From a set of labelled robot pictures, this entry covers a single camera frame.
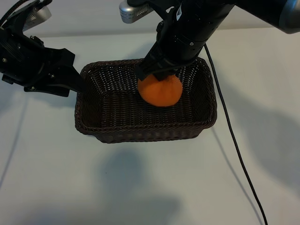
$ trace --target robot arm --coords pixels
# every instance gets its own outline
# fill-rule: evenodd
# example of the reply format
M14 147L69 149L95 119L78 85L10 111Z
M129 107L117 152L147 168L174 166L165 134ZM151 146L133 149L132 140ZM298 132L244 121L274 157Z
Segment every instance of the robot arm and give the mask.
M127 0L120 5L125 23L152 9L163 19L156 43L136 68L137 77L143 80L154 74L163 80L190 65L235 5L286 33L300 31L300 0Z
M2 80L23 86L25 92L38 91L63 97L67 97L70 90L84 92L84 80L73 67L73 53L67 49L46 48L39 38L23 35L23 31L50 18L47 5L52 0L36 0L13 13L26 1L19 1L0 20Z

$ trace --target white wall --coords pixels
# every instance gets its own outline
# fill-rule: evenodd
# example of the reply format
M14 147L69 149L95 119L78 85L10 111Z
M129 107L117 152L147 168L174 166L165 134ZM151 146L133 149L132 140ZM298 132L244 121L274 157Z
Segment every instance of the white wall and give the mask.
M155 31L161 21L151 13L133 24L124 24L119 14L122 0L53 0L49 8L52 18L29 31L40 36L113 34ZM17 0L0 0L0 15ZM267 23L235 7L220 29L266 27Z

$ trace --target cable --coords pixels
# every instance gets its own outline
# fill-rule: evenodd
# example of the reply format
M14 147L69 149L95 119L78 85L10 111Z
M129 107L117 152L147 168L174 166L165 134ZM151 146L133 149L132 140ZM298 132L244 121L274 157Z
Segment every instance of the cable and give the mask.
M243 171L244 171L244 173L245 173L245 175L246 175L246 177L247 177L248 183L249 183L249 185L250 185L250 187L251 187L251 190L252 190L252 193L253 193L253 195L254 195L256 201L257 201L257 204L258 204L258 206L259 206L259 209L260 209L261 212L262 212L262 217L263 217L264 223L265 223L265 225L268 225L268 221L267 221L266 215L264 214L263 207L262 207L261 202L259 201L259 199L258 199L258 197L257 197L256 191L255 191L255 189L254 189L254 186L253 186L253 184L252 184L252 181L251 181L251 179L250 179L250 177L249 177L249 174L248 174L247 169L246 169L246 167L245 167L245 164L244 164L244 162L243 162L242 156L241 156L241 154L240 154L240 149L239 149L238 143L237 143L237 141L236 141L236 139L235 139L235 135L234 135L234 133L233 133L233 129L232 129L232 127L231 127L231 123L230 123L228 111L227 111L226 104L225 104L225 101L224 101L224 98L223 98L223 95L222 95L222 91L221 91L221 88L220 88L220 84L219 84L219 81L218 81L218 78L217 78L216 69L215 69L214 63L213 63L213 61L212 61L210 52L209 52L208 47L207 47L206 44L204 45L204 48L205 48L206 54L207 54L207 56L208 56L208 59L209 59L209 61L210 61L210 65L211 65L212 72L213 72L214 79L215 79L216 86L217 86L217 91L218 91L218 93L219 93L219 96L220 96L220 99L221 99L221 102L222 102L222 105L223 105L223 108L224 108L224 112L225 112L225 116L226 116L226 120L227 120L227 123L228 123L229 130L230 130L230 134L231 134L231 137L232 137L232 139L233 139L233 142L234 142L236 151L237 151L237 153L238 153L238 156L239 156L239 159L240 159L240 164L241 164L241 166L243 167Z
M10 17L10 15L13 14L13 12L19 8L22 4L30 0L19 0L16 4L14 4L8 11L5 13L5 15L0 20L0 27L4 24L4 22Z

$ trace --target basket rim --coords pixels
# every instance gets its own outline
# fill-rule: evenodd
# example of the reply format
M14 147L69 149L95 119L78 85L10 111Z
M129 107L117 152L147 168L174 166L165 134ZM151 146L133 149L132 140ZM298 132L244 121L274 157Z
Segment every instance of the basket rim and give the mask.
M86 65L82 71L81 76L85 79L85 76L87 73L84 73L87 69L90 67L95 66L101 66L101 65L118 65L118 64L132 64L133 61L139 62L142 59L135 59L135 60L116 60L116 61L99 61L99 62L93 62L88 65ZM210 70L206 61L200 57L197 57L197 61L201 62L206 69ZM210 97L215 99L216 101L216 95L214 87L212 86L210 88ZM212 104L210 106L210 111L212 113L211 117L208 118L206 121L197 121L197 122L186 122L186 123L165 123L165 124L147 124L147 125L125 125L125 126L115 126L115 127L89 127L86 126L82 120L82 108L83 108L83 95L81 93L77 94L76 99L76 105L75 105L75 127L78 131L81 133L87 133L87 134L101 134L101 133L116 133L116 132L128 132L128 131L136 131L140 129L147 129L148 131L160 131L164 129L180 129L180 130L190 130L190 129L206 129L212 127L216 120L217 120L217 104Z

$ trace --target brown wicker basket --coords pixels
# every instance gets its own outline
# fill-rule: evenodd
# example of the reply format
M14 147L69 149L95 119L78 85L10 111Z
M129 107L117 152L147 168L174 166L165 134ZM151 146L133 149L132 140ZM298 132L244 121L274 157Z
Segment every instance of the brown wicker basket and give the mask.
M141 60L96 62L81 76L87 93L77 95L76 129L103 143L152 142L197 137L217 119L217 103L210 69L198 58L176 75L183 83L180 101L159 108L137 91L134 68Z

